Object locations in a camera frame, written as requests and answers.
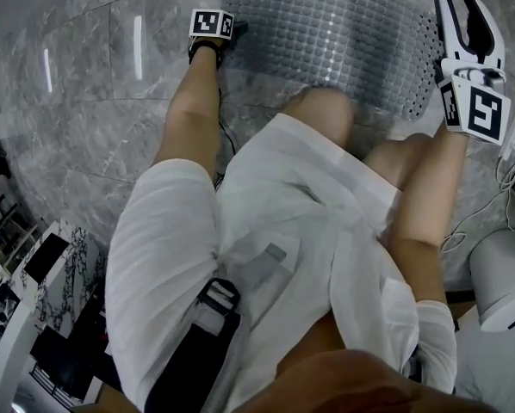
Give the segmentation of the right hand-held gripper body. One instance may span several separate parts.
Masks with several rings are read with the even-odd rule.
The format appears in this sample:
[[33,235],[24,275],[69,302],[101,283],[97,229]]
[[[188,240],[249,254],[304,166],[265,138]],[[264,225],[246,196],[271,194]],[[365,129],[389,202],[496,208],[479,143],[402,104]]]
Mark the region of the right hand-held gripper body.
[[505,139],[511,109],[506,96],[506,60],[488,56],[482,64],[478,57],[458,53],[442,58],[437,82],[444,105],[446,128],[471,138],[501,145]]

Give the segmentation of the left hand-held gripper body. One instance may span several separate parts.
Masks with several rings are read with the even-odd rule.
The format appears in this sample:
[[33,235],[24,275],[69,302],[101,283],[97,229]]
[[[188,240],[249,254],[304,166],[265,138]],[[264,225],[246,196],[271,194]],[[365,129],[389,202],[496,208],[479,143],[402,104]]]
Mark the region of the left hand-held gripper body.
[[216,64],[221,65],[233,32],[233,14],[222,9],[194,9],[189,25],[189,62],[200,47],[208,47],[215,52]]

